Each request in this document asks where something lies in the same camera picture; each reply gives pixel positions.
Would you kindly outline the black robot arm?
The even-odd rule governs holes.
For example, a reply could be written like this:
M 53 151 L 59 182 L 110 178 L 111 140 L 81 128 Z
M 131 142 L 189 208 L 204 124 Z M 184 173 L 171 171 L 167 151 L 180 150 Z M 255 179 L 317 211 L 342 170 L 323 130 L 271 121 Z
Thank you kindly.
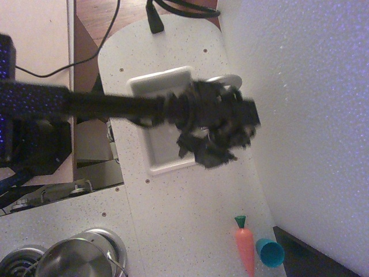
M 126 118 L 145 128 L 168 122 L 180 131 L 179 157 L 192 153 L 207 169 L 235 160 L 231 149 L 249 146 L 260 124 L 255 102 L 219 81 L 192 81 L 179 95 L 151 98 L 74 93 L 15 81 L 15 58 L 11 37 L 2 35 L 1 114 L 14 119 Z

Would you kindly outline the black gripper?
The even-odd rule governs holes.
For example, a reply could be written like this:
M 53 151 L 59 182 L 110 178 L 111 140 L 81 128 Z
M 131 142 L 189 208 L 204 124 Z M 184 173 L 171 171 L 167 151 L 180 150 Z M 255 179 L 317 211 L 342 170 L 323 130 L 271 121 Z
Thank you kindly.
M 203 138 L 181 134 L 176 142 L 179 146 L 178 156 L 184 158 L 191 152 L 196 163 L 213 169 L 237 160 L 231 149 L 249 147 L 255 135 L 256 128 L 251 126 L 237 128 L 230 134 L 209 132 Z

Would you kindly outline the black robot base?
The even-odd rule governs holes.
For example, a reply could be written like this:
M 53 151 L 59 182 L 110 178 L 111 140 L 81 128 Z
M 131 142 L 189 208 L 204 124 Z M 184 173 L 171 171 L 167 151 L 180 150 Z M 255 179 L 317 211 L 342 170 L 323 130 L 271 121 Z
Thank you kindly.
M 71 126 L 61 121 L 1 123 L 1 168 L 14 174 L 1 180 L 1 208 L 33 177 L 52 175 L 72 152 Z

